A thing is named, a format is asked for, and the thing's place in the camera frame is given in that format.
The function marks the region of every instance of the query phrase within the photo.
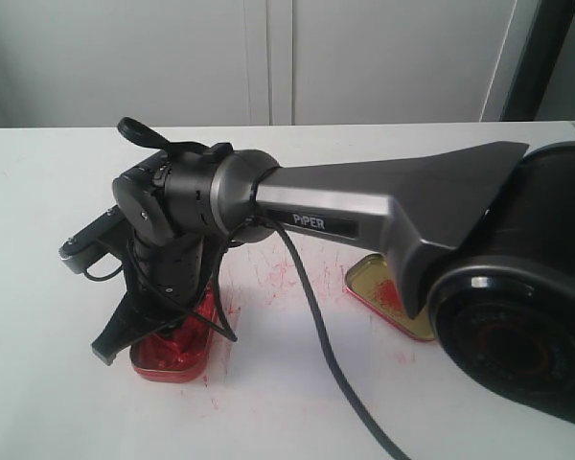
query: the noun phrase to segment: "black motor housing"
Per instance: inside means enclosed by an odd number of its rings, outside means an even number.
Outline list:
[[[575,143],[525,157],[428,280],[431,324],[458,366],[575,424]]]

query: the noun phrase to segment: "robotic arm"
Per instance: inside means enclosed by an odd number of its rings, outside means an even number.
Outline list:
[[[116,178],[117,206],[60,249],[77,273],[106,253],[123,263],[126,295],[92,344],[105,363],[193,314],[227,243],[263,240],[272,230],[257,218],[272,219],[384,254],[406,314],[428,304],[465,372],[575,423],[575,144],[281,168],[260,150],[171,143],[128,118],[118,129],[159,151]],[[210,326],[236,340],[219,320]]]

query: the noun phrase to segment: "white tabletop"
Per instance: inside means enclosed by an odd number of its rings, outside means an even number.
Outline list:
[[[496,140],[575,139],[568,123],[190,127],[284,166],[424,156]],[[150,151],[114,129],[0,130],[0,459],[386,458],[343,399],[278,239],[231,251],[222,296],[239,342],[214,343],[206,379],[153,383],[89,343],[124,283],[87,282],[58,247],[113,204],[111,179]],[[337,358],[413,459],[575,459],[575,425],[477,385],[436,344],[416,343],[342,290],[365,253],[296,237]]]

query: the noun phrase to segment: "label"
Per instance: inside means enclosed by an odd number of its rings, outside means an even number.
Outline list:
[[[347,238],[357,237],[357,222],[346,218],[329,218],[313,214],[291,213],[288,211],[266,211],[269,218],[287,225],[315,230]]]

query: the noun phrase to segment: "red container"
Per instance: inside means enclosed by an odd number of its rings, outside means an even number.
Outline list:
[[[208,290],[195,310],[215,321],[215,298]],[[134,370],[144,379],[180,383],[202,374],[209,360],[213,330],[189,316],[169,337],[154,333],[130,347]]]

